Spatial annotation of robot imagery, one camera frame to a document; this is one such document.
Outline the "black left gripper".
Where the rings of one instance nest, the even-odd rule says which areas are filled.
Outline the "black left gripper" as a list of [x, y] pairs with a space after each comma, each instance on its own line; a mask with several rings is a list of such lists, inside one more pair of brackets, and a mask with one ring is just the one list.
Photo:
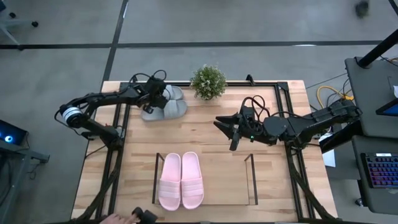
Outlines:
[[154, 108], [164, 109], [169, 102], [170, 92], [166, 89], [166, 83], [155, 77], [150, 77], [143, 86], [143, 95], [138, 99], [137, 106], [149, 114], [154, 112]]

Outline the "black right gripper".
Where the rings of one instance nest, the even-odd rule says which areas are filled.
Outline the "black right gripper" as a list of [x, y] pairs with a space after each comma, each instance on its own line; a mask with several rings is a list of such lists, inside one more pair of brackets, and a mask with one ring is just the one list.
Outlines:
[[239, 113], [230, 116], [217, 116], [213, 124], [228, 138], [231, 139], [230, 151], [236, 151], [242, 137], [251, 142], [263, 138], [263, 126], [256, 120], [253, 107], [242, 106]]

